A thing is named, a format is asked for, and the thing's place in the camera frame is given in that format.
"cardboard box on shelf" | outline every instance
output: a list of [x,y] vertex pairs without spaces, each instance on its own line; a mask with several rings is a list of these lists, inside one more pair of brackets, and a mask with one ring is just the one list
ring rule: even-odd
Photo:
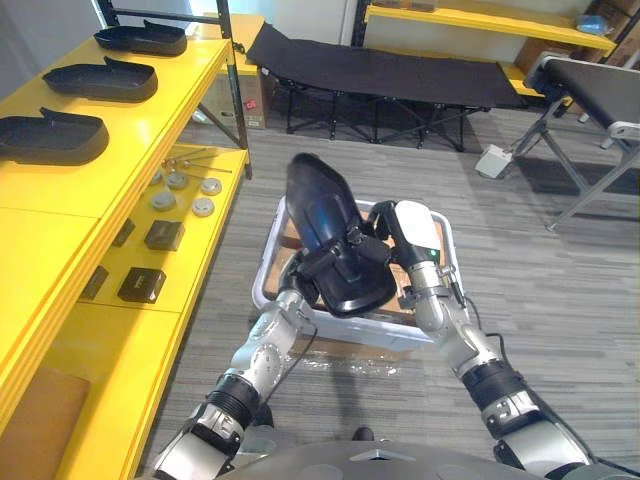
[[389,8],[409,8],[411,0],[375,0],[374,5]]
[[90,386],[55,370],[36,372],[0,437],[0,479],[56,476]]
[[572,55],[575,50],[576,47],[574,45],[542,40],[540,38],[528,38],[514,63],[516,67],[526,75],[542,52],[547,51],[563,55]]
[[634,15],[640,8],[640,0],[609,0],[609,3],[623,10],[627,15]]
[[640,0],[605,0],[594,2],[588,11],[604,18],[609,27],[606,36],[615,41],[639,7]]
[[637,23],[625,39],[620,42],[613,53],[607,58],[607,65],[622,67],[631,56],[640,50],[640,23]]
[[438,0],[411,0],[409,8],[420,12],[433,12],[438,8]]
[[[238,79],[247,127],[266,128],[267,115],[274,91],[272,78],[258,71],[257,75],[238,75]],[[224,125],[232,127],[236,124],[231,87],[226,74],[221,73],[216,76],[202,99],[202,104],[214,113]]]

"white power adapter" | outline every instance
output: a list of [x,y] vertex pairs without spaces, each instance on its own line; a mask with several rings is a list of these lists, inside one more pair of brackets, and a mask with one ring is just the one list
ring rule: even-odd
[[509,165],[513,154],[508,150],[503,150],[497,145],[489,145],[484,149],[480,160],[476,163],[476,171],[487,178],[497,178],[498,175]]

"black shoe tray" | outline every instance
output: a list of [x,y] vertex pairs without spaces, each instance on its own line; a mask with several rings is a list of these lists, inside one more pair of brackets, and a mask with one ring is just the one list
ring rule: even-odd
[[153,67],[104,57],[105,65],[78,63],[55,68],[42,79],[64,95],[119,102],[141,102],[158,89]]
[[144,27],[120,26],[93,36],[101,47],[175,57],[187,49],[184,29],[144,21]]
[[32,165],[82,165],[109,143],[101,118],[56,112],[44,107],[40,117],[0,118],[0,159]]

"yellow shelving unit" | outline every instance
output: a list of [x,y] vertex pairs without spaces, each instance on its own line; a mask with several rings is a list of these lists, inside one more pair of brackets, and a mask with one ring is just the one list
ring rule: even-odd
[[[440,6],[433,12],[369,5],[365,21],[372,17],[451,25],[521,37],[540,38],[599,49],[603,51],[604,55],[609,55],[616,47],[616,44],[606,37],[579,32],[575,29],[573,20],[570,18],[474,0],[442,0]],[[436,57],[451,56],[415,50],[404,53]],[[541,96],[535,90],[524,85],[526,74],[518,67],[506,62],[500,62],[500,65],[516,92],[520,95]]]
[[[170,156],[192,153],[198,176],[214,176],[222,192],[209,197],[214,213],[191,212],[200,179],[174,192],[167,212],[151,208],[165,189],[148,187],[129,218],[135,229],[120,247],[110,247],[100,265],[109,276],[93,301],[80,300],[53,341],[42,364],[88,379],[92,386],[67,447],[59,479],[127,479],[135,473],[144,441],[189,321],[242,175],[247,152],[176,145]],[[144,238],[154,220],[180,221],[185,233],[177,251],[150,250]],[[167,276],[155,304],[124,302],[118,289],[132,266],[159,268]]]
[[[231,52],[229,40],[189,39],[180,56],[159,57],[103,50],[91,38],[50,68],[102,63],[105,55],[151,65],[158,76],[155,95],[141,103],[65,97],[38,75],[0,104],[0,117],[39,116],[42,106],[98,116],[110,136],[106,150],[82,166],[21,165],[0,158],[0,221],[9,232],[0,239],[0,433],[82,288]],[[234,165],[227,182],[232,195],[239,175],[235,165],[248,164],[249,156],[246,151],[228,155]],[[231,198],[221,197],[220,214]],[[215,218],[223,221],[224,215]],[[209,226],[207,238],[214,241],[222,226]],[[180,315],[193,295],[191,290],[184,295],[186,303],[176,309]]]

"white wall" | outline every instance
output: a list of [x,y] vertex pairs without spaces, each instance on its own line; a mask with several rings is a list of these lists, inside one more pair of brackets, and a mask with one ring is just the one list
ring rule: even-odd
[[[590,0],[484,0],[516,8],[574,17]],[[526,37],[386,17],[369,19],[364,46],[432,51],[452,56],[513,62]]]
[[[289,38],[350,45],[356,0],[229,0],[231,13],[262,15]],[[215,11],[212,0],[191,0],[195,13]]]
[[0,0],[0,99],[100,29],[87,0]]

